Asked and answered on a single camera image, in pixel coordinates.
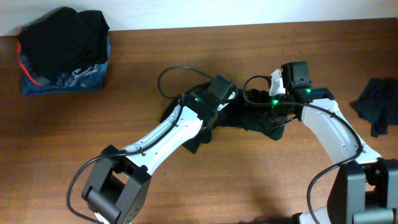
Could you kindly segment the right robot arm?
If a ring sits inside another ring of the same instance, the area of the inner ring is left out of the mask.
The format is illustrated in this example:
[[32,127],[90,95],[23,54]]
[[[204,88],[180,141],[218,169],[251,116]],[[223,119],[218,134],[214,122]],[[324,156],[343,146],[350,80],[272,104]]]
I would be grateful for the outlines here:
[[[313,87],[306,61],[285,63],[265,79],[270,87],[267,99],[245,96],[245,101],[278,116],[295,115],[333,163],[311,180],[308,211],[293,215],[292,223],[397,224],[397,160],[382,158],[360,138],[328,88]],[[315,210],[313,186],[332,170],[338,173],[327,204]]]

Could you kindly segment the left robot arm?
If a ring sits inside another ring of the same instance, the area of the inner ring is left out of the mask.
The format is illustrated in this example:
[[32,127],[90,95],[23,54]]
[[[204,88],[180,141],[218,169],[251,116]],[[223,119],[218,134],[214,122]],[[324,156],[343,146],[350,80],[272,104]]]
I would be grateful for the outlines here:
[[110,145],[92,164],[81,193],[96,223],[132,223],[143,208],[151,178],[178,147],[210,128],[238,94],[221,75],[182,94],[170,114],[149,134],[121,150]]

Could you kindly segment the black t-shirt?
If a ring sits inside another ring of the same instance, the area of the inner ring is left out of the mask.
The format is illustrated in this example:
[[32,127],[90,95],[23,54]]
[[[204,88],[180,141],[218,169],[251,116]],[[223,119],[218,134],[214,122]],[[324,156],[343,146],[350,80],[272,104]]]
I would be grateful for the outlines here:
[[[201,91],[205,91],[209,85],[210,82],[202,83],[189,89],[185,94],[189,94],[191,92],[195,94],[200,93]],[[297,119],[296,116],[287,119],[287,116],[277,115],[276,113],[268,110],[271,108],[257,108],[250,106],[243,98],[243,90],[238,89],[238,91],[239,93],[237,100],[230,103],[219,113],[218,119],[214,125],[209,129],[199,132],[194,138],[183,143],[183,147],[195,154],[201,144],[208,144],[211,141],[212,130],[218,126],[243,128],[245,131],[260,132],[263,135],[277,141],[284,133],[284,126]],[[265,90],[246,90],[246,95],[250,101],[261,103],[265,103],[270,99],[269,92]],[[180,97],[173,99],[172,102],[170,102],[160,117],[160,123],[171,114],[171,112],[177,106],[179,98]]]

